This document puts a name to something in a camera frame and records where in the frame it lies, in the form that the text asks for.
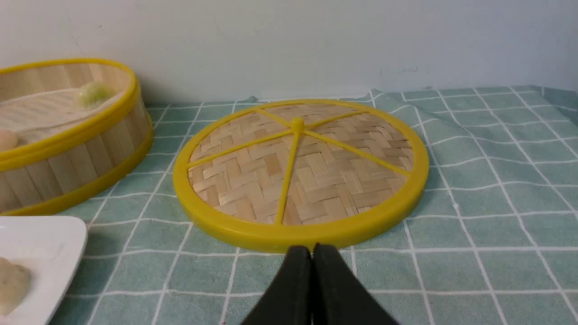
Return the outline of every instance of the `bamboo steamer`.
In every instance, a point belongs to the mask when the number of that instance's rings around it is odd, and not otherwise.
[[[301,99],[209,125],[177,157],[176,194],[195,224],[243,248],[344,247],[381,234],[418,203],[425,146],[365,105]]]
[[[94,114],[22,133],[16,148],[0,152],[0,215],[57,213],[113,185],[145,157],[153,133],[140,86],[114,61],[68,59],[0,70],[0,128],[71,120],[76,94],[92,82],[117,95]]]

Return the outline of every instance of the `green checkered tablecloth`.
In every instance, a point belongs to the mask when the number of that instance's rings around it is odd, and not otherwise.
[[[427,145],[423,198],[391,231],[342,250],[402,324],[578,323],[578,95],[485,87],[344,100],[410,125]],[[130,175],[63,214],[89,229],[51,324],[238,324],[283,256],[235,248],[191,224],[175,196],[179,149],[260,102],[148,108],[155,141]]]

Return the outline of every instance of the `white wall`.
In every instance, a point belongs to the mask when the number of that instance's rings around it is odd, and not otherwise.
[[[578,90],[576,0],[0,0],[0,67],[94,56],[150,101]]]

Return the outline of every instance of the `dumpling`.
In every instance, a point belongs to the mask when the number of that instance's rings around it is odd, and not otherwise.
[[[11,313],[24,299],[30,288],[30,272],[0,257],[0,315]]]

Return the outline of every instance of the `lid center knob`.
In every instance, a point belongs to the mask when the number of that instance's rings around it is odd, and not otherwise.
[[[294,117],[291,119],[291,130],[293,133],[303,133],[305,129],[305,121],[303,117]]]

